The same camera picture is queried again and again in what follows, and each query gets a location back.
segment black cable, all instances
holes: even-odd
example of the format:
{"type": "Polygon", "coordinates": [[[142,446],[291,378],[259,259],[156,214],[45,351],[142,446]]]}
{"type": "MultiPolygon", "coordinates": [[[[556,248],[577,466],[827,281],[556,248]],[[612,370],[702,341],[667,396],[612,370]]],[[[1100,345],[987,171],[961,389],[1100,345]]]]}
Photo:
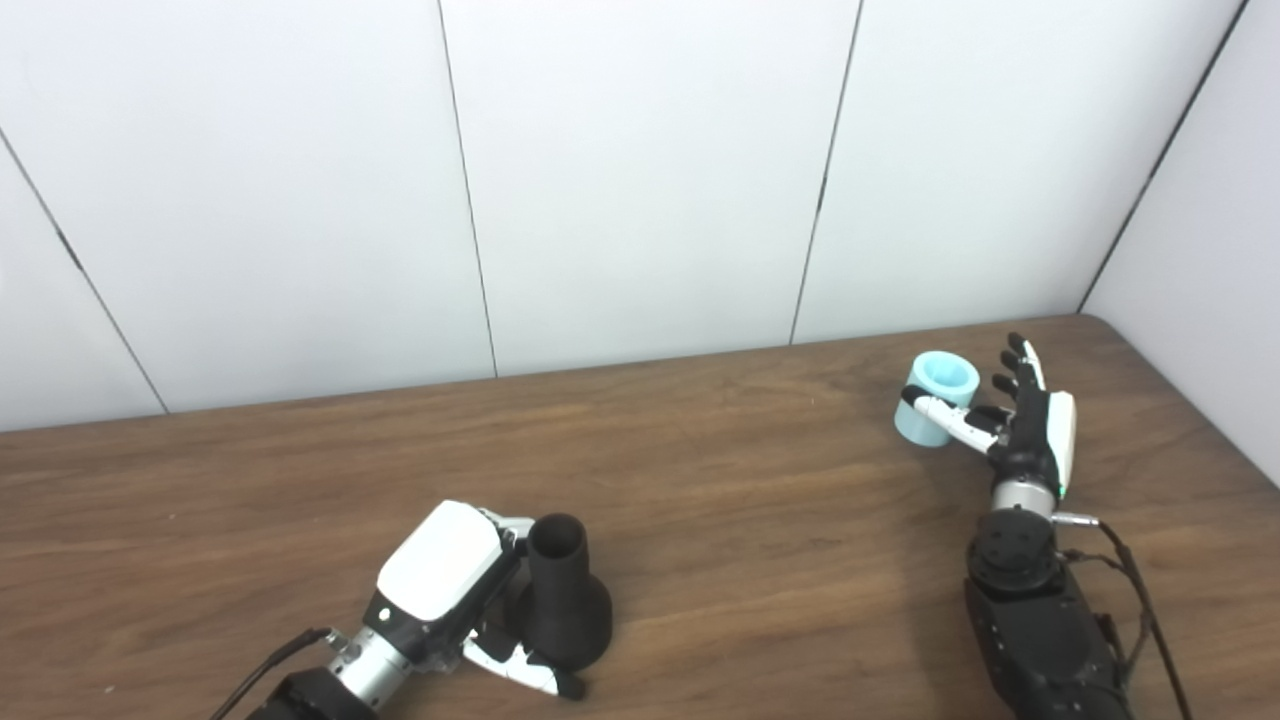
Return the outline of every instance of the black cable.
{"type": "Polygon", "coordinates": [[[285,660],[289,659],[289,656],[292,656],[297,651],[310,644],[314,644],[319,641],[323,641],[332,632],[333,632],[332,628],[320,628],[320,629],[310,628],[305,630],[301,635],[282,644],[275,652],[268,655],[266,660],[264,660],[262,664],[257,666],[257,669],[255,669],[252,673],[248,674],[248,678],[244,678],[244,682],[241,683],[234,692],[232,692],[230,697],[227,698],[227,702],[224,702],[221,707],[215,710],[214,714],[209,716],[209,720],[223,720],[223,717],[227,717],[227,714],[230,712],[232,708],[236,707],[236,703],[239,702],[241,698],[243,698],[248,693],[248,691],[253,688],[255,683],[262,679],[262,675],[266,675],[268,670],[275,667],[280,662],[284,662],[285,660]]]}
{"type": "MultiPolygon", "coordinates": [[[[1165,673],[1169,675],[1169,684],[1174,688],[1174,697],[1178,700],[1178,710],[1181,712],[1183,720],[1192,720],[1192,708],[1187,702],[1187,692],[1183,689],[1181,679],[1178,678],[1178,667],[1174,666],[1174,656],[1169,651],[1169,643],[1165,641],[1165,633],[1160,628],[1160,620],[1156,618],[1156,609],[1151,603],[1151,593],[1147,592],[1147,583],[1142,580],[1142,573],[1138,571],[1138,562],[1133,559],[1133,552],[1129,550],[1129,546],[1120,539],[1120,536],[1116,534],[1110,525],[1100,521],[1098,529],[1106,533],[1107,538],[1111,539],[1111,544],[1116,548],[1116,556],[1120,557],[1120,564],[1124,565],[1125,577],[1129,578],[1129,583],[1133,584],[1134,592],[1138,593],[1138,602],[1142,603],[1142,610],[1147,614],[1147,624],[1151,626],[1151,637],[1156,641],[1156,648],[1160,651],[1160,659],[1165,664],[1165,673]]],[[[1133,673],[1133,667],[1129,667],[1129,673],[1133,673]]]]}
{"type": "MultiPolygon", "coordinates": [[[[1079,550],[1064,550],[1062,557],[1070,564],[1085,562],[1089,560],[1103,562],[1106,564],[1107,568],[1111,568],[1112,570],[1128,578],[1130,584],[1133,583],[1133,575],[1129,573],[1129,569],[1106,555],[1092,555],[1088,552],[1082,552],[1079,550]]],[[[1125,655],[1124,648],[1119,646],[1115,647],[1116,660],[1120,662],[1121,687],[1128,687],[1129,680],[1133,679],[1133,671],[1138,667],[1138,656],[1142,655],[1142,648],[1146,647],[1147,638],[1151,637],[1151,612],[1148,610],[1149,609],[1146,606],[1142,607],[1142,616],[1138,624],[1138,639],[1134,641],[1133,650],[1128,655],[1125,655]]]]}

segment light blue cylinder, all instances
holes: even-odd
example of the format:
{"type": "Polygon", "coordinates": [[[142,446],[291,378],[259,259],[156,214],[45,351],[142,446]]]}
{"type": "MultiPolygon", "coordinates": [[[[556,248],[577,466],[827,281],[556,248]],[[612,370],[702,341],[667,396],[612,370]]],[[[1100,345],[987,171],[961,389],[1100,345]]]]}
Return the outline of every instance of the light blue cylinder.
{"type": "MultiPolygon", "coordinates": [[[[978,382],[978,369],[973,366],[973,363],[941,350],[916,355],[915,361],[911,363],[911,374],[906,378],[906,384],[920,386],[961,407],[968,407],[969,402],[973,401],[978,382]]],[[[916,413],[902,400],[897,401],[893,424],[897,425],[897,432],[902,433],[902,437],[915,445],[942,447],[951,439],[946,430],[916,413]]]]}

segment wooden table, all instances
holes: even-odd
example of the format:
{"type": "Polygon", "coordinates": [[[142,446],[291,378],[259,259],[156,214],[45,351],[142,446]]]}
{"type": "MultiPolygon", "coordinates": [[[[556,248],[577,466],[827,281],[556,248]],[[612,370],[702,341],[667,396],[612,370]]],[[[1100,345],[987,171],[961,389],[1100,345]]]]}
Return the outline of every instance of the wooden table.
{"type": "MultiPolygon", "coordinates": [[[[1280,492],[1084,316],[0,436],[0,716],[206,717],[302,628],[355,630],[452,497],[580,516],[613,646],[582,703],[463,665],[384,717],[1009,717],[960,594],[989,471],[892,414],[916,352],[989,374],[1014,328],[1079,400],[1065,509],[1135,548],[1198,717],[1280,716],[1280,492]]],[[[1123,578],[1080,577],[1132,637],[1123,578]]],[[[1153,650],[1132,696],[1175,716],[1153,650]]]]}

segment black cup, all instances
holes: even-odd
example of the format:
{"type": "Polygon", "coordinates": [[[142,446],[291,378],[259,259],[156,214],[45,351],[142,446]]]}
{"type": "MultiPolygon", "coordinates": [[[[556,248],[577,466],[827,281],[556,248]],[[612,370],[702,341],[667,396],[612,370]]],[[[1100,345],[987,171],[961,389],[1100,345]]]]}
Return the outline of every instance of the black cup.
{"type": "Polygon", "coordinates": [[[557,512],[529,530],[530,583],[508,607],[507,626],[561,670],[581,670],[613,639],[613,601],[588,566],[586,528],[557,512]]]}

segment white wall panel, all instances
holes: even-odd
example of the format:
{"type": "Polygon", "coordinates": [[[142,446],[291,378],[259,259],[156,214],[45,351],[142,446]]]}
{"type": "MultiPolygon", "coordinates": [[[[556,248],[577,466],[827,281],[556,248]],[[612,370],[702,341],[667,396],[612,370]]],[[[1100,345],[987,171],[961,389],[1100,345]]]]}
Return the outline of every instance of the white wall panel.
{"type": "Polygon", "coordinates": [[[796,342],[1074,311],[1238,0],[865,0],[796,342]]]}
{"type": "Polygon", "coordinates": [[[1251,3],[1084,307],[1275,482],[1277,69],[1280,5],[1251,3]]]}
{"type": "Polygon", "coordinates": [[[434,3],[8,0],[0,127],[172,409],[492,375],[434,3]]]}
{"type": "Polygon", "coordinates": [[[852,0],[445,0],[500,374],[785,345],[852,0]]]}
{"type": "Polygon", "coordinates": [[[0,430],[161,413],[0,143],[0,430]]]}

